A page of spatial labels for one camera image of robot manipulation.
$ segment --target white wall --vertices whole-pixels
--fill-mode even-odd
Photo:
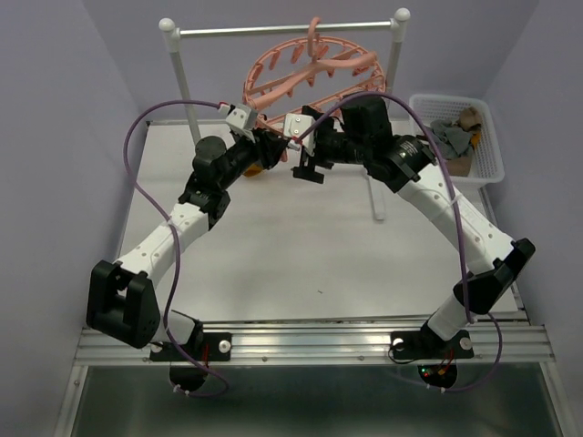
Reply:
[[[137,108],[79,0],[4,0],[0,58],[0,435],[42,437],[127,214]]]
[[[308,24],[314,15],[324,23],[390,19],[401,6],[411,9],[395,93],[413,92],[481,97],[527,23],[537,0],[83,0],[140,109],[179,96],[168,54],[158,30],[169,16],[183,28]],[[376,50],[388,60],[388,32],[347,32],[343,36]],[[222,37],[185,41],[184,64],[194,98],[239,102],[243,81],[255,59],[289,36]],[[318,76],[314,89],[296,89],[284,112],[347,86]],[[204,117],[216,117],[201,109]],[[160,117],[184,118],[181,108]]]
[[[532,320],[547,326],[581,421],[582,15],[578,0],[541,1],[486,96],[506,168],[505,180],[489,189],[496,216],[537,246],[521,295]]]

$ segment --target metal rail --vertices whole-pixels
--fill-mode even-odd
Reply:
[[[418,329],[420,321],[309,322],[206,324],[205,331],[232,333],[229,362],[223,366],[392,365],[388,360],[391,336],[399,330]],[[504,336],[502,362],[554,360],[543,327],[523,322],[501,323]],[[469,328],[476,356],[468,363],[492,362],[498,342],[496,329],[486,322]],[[149,361],[150,349],[133,349],[93,330],[84,330],[75,357],[76,366],[168,365]]]
[[[344,30],[390,30],[393,22],[376,21],[370,23],[320,24],[319,32],[339,32]],[[308,25],[266,25],[260,27],[233,27],[228,29],[179,30],[180,38],[201,38],[205,36],[252,36],[303,33]]]

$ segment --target white basket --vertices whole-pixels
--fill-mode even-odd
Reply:
[[[463,109],[475,107],[482,115],[483,123],[482,136],[472,159],[472,168],[466,178],[454,176],[452,180],[458,189],[477,189],[486,184],[500,182],[504,178],[494,121],[485,102],[476,98],[415,94],[409,99],[409,106],[426,126],[437,119],[457,120]],[[412,118],[409,118],[409,122],[413,132],[416,135],[421,134],[421,129]]]

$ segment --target gray cloth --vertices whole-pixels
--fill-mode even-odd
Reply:
[[[435,143],[445,159],[468,156],[471,151],[470,139],[474,134],[465,132],[460,126],[448,120],[432,121],[431,129]]]

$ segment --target black mounting bracket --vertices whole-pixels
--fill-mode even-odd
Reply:
[[[187,344],[181,345],[182,349],[196,361],[214,361],[225,362],[230,361],[230,350],[221,352],[219,344],[222,341],[232,342],[232,334],[230,332],[205,332],[202,335],[202,341],[189,341]],[[162,343],[162,350],[159,352],[151,351],[149,359],[154,362],[177,362],[186,361],[182,355],[174,348],[172,343]]]
[[[396,361],[441,360],[451,350],[456,360],[474,358],[472,341],[467,330],[460,330],[440,347],[429,346],[420,330],[403,330],[391,334],[391,353]]]

